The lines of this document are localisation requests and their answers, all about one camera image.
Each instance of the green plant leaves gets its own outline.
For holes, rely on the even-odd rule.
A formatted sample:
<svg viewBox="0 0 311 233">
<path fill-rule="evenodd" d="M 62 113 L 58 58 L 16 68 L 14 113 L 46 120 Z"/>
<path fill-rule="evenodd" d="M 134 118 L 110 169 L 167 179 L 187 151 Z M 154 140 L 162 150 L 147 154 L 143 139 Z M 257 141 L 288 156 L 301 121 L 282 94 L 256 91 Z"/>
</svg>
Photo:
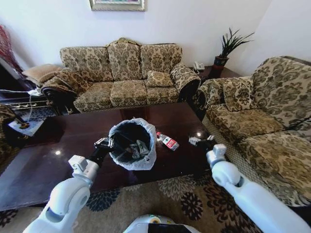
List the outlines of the green plant leaves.
<svg viewBox="0 0 311 233">
<path fill-rule="evenodd" d="M 246 36 L 241 36 L 241 35 L 236 35 L 240 30 L 236 30 L 234 33 L 232 33 L 232 29 L 229 28 L 229 34 L 226 33 L 223 35 L 223 40 L 222 40 L 222 46 L 223 46 L 223 51 L 219 55 L 222 58 L 226 58 L 236 47 L 248 43 L 252 40 L 245 40 L 252 36 L 254 33 L 250 33 L 249 35 Z"/>
</svg>

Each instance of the coffee table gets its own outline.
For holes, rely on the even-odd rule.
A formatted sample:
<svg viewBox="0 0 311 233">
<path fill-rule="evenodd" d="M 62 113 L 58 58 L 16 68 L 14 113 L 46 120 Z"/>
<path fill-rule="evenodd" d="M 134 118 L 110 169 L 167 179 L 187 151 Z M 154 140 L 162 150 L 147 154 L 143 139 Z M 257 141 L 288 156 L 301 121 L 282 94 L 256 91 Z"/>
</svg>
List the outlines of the coffee table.
<svg viewBox="0 0 311 233">
<path fill-rule="evenodd" d="M 208 132 L 187 103 L 160 104 L 49 117 L 0 177 L 0 211 L 46 203 L 52 189 L 71 177 L 68 159 L 88 157 L 93 144 L 125 119 L 144 118 L 157 131 L 175 139 L 176 151 L 156 143 L 157 159 L 150 171 L 128 171 L 107 155 L 91 192 L 203 172 L 205 153 L 188 142 L 189 136 Z"/>
</svg>

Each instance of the plastic bottle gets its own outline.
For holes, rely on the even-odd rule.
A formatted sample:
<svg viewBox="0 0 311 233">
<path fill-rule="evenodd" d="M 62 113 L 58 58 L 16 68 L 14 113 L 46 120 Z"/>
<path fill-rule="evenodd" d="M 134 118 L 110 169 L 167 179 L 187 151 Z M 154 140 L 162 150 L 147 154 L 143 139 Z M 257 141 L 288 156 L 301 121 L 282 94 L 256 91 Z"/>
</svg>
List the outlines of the plastic bottle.
<svg viewBox="0 0 311 233">
<path fill-rule="evenodd" d="M 163 142 L 163 144 L 170 148 L 172 151 L 175 151 L 179 147 L 179 144 L 175 140 L 162 134 L 161 132 L 157 132 L 156 135 L 160 141 Z"/>
</svg>

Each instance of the potted plant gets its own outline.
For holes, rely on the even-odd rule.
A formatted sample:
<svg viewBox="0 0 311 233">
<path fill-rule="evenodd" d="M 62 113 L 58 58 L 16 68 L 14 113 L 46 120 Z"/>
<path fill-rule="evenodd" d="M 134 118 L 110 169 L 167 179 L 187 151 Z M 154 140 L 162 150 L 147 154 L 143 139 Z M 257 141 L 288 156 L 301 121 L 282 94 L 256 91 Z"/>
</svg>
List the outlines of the potted plant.
<svg viewBox="0 0 311 233">
<path fill-rule="evenodd" d="M 222 40 L 223 51 L 221 54 L 219 54 L 219 56 L 215 57 L 214 65 L 212 66 L 212 69 L 208 75 L 210 78 L 219 78 L 222 70 L 224 69 L 225 64 L 229 60 L 228 55 L 241 44 L 245 44 L 247 42 L 252 41 L 246 39 L 249 38 L 254 33 L 242 36 L 237 35 L 238 32 L 239 30 L 233 33 L 232 29 L 229 28 L 229 34 L 226 33 L 225 35 L 223 35 Z"/>
</svg>

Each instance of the picture frame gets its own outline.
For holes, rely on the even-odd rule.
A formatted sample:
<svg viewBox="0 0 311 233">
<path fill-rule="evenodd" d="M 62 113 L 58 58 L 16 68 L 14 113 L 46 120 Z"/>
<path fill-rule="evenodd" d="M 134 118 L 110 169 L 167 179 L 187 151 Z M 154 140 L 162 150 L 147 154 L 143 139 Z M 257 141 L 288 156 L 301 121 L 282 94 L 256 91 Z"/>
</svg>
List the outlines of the picture frame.
<svg viewBox="0 0 311 233">
<path fill-rule="evenodd" d="M 145 11 L 145 0 L 89 0 L 92 11 Z"/>
</svg>

